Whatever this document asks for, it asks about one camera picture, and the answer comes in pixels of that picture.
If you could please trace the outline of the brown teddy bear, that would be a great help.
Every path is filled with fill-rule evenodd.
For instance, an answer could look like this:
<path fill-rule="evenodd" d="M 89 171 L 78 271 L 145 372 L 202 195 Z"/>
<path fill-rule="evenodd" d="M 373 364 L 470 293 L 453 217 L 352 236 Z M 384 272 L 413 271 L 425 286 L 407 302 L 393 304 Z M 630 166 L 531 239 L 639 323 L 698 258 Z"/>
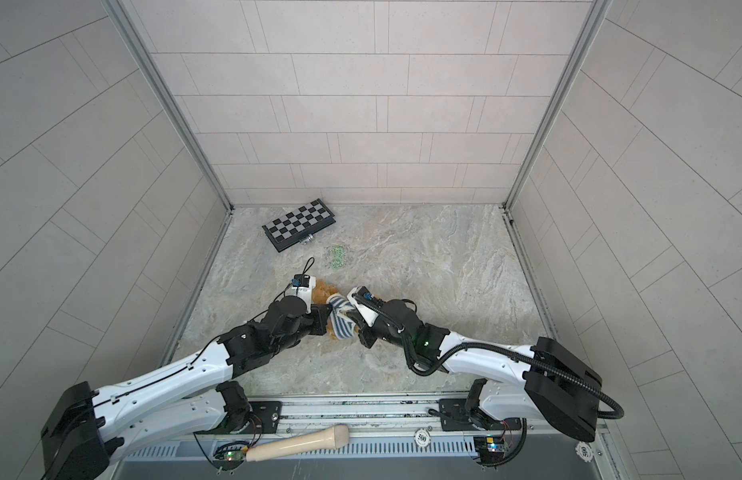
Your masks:
<path fill-rule="evenodd" d="M 332 338 L 352 340 L 357 336 L 358 327 L 352 318 L 355 307 L 339 292 L 336 286 L 318 279 L 312 290 L 312 302 L 330 307 L 327 331 Z"/>

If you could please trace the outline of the blue white striped sweater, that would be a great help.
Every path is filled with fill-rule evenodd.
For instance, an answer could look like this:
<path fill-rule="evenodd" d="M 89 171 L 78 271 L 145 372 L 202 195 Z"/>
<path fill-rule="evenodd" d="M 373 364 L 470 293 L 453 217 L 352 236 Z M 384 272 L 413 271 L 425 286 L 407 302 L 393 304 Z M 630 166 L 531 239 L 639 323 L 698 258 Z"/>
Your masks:
<path fill-rule="evenodd" d="M 340 293 L 330 295 L 327 302 L 331 306 L 329 315 L 330 333 L 338 340 L 352 340 L 357 335 L 357 325 L 351 318 L 351 313 L 355 311 L 355 307 Z"/>

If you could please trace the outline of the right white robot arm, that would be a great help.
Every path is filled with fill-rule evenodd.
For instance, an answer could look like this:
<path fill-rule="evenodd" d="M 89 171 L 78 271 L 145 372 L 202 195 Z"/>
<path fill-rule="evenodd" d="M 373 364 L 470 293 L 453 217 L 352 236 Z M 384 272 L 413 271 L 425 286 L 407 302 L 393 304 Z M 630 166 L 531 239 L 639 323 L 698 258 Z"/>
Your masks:
<path fill-rule="evenodd" d="M 474 426 L 488 430 L 506 418 L 538 418 L 570 438 L 594 440 L 606 416 L 599 409 L 602 379 L 556 340 L 493 344 L 421 321 L 408 299 L 383 301 L 360 289 L 349 301 L 364 346 L 378 340 L 400 346 L 407 367 L 420 377 L 476 376 L 466 404 Z"/>

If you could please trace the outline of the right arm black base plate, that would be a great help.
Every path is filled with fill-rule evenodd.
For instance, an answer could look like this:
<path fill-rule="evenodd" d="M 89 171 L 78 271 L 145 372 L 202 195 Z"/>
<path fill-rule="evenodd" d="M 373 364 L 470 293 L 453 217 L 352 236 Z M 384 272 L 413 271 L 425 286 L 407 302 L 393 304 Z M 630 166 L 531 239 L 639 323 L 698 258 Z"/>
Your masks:
<path fill-rule="evenodd" d="M 520 418 L 492 419 L 480 413 L 477 407 L 468 407 L 468 403 L 466 398 L 442 398 L 427 413 L 440 422 L 444 432 L 520 433 L 523 430 Z"/>

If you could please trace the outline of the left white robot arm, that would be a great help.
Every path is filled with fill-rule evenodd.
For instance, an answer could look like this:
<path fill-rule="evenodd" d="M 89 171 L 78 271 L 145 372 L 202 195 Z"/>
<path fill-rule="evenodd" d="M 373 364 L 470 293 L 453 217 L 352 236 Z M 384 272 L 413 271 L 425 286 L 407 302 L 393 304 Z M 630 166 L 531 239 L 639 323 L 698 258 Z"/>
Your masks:
<path fill-rule="evenodd" d="M 236 378 L 307 335 L 324 335 L 332 310 L 286 296 L 174 363 L 99 389 L 86 381 L 67 388 L 41 430 L 44 478 L 94 479 L 151 443 L 244 428 L 250 407 Z"/>

